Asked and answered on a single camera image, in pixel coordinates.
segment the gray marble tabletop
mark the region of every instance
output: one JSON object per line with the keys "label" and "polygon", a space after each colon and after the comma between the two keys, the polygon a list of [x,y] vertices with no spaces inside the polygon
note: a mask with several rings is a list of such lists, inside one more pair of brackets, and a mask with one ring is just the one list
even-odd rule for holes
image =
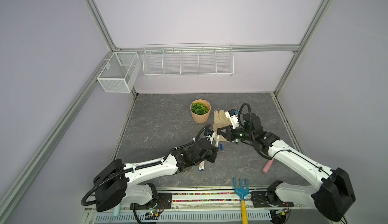
{"label": "gray marble tabletop", "polygon": [[[204,99],[211,104],[209,119],[204,124],[197,124],[191,117],[190,104],[196,99]],[[116,159],[121,158],[123,163],[136,163],[163,157],[172,147],[190,142],[205,124],[213,125],[214,110],[239,109],[245,102],[260,117],[264,130],[273,132],[292,145],[270,93],[140,94]],[[217,153],[215,163],[205,162],[204,171],[199,172],[196,166],[187,172],[162,176],[148,183],[154,183],[159,188],[233,186],[232,178],[235,177],[248,179],[250,186],[268,186],[275,180],[308,184],[277,160],[268,173],[263,173],[267,160],[246,144],[220,143],[223,150]]]}

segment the potted plant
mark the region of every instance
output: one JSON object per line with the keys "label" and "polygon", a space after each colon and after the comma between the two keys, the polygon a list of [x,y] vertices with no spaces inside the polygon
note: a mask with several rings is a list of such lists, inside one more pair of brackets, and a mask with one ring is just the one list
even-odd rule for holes
{"label": "potted plant", "polygon": [[199,124],[207,121],[210,115],[210,103],[203,99],[197,99],[190,105],[191,116],[193,120]]}

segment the black mounting plate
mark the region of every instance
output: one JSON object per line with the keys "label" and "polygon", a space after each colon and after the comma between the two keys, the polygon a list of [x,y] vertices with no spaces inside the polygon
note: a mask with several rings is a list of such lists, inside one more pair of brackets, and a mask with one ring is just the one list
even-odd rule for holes
{"label": "black mounting plate", "polygon": [[[260,199],[265,199],[266,198],[265,197],[265,193],[266,193],[266,191],[253,191],[253,192],[250,192],[252,197],[257,197],[257,198],[260,198]],[[257,199],[253,199],[252,202],[253,202],[253,207],[255,207],[255,208],[257,208],[257,207],[272,207],[267,202],[260,201],[260,200],[257,200]],[[287,202],[287,203],[288,203],[289,207],[293,207],[294,206],[293,202]],[[280,202],[278,207],[287,207],[287,205],[284,202]]]}
{"label": "black mounting plate", "polygon": [[[164,209],[171,209],[171,203],[172,203],[172,193],[158,193],[159,195],[159,200],[162,200],[164,201],[165,203],[165,206],[164,206]],[[163,205],[164,205],[163,202],[159,201],[157,202],[157,206],[156,207],[153,207],[153,208],[150,208],[150,209],[163,209]],[[136,210],[148,210],[147,207],[143,206],[143,205],[138,205],[138,204],[135,204],[135,208]]]}

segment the wire basket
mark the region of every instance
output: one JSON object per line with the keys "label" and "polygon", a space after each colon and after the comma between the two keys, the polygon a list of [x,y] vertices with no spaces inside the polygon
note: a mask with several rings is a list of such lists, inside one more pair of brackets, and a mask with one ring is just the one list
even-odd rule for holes
{"label": "wire basket", "polygon": [[140,67],[137,52],[114,52],[97,80],[105,92],[131,92]]}
{"label": "wire basket", "polygon": [[232,75],[232,46],[145,49],[143,70],[145,76]]}

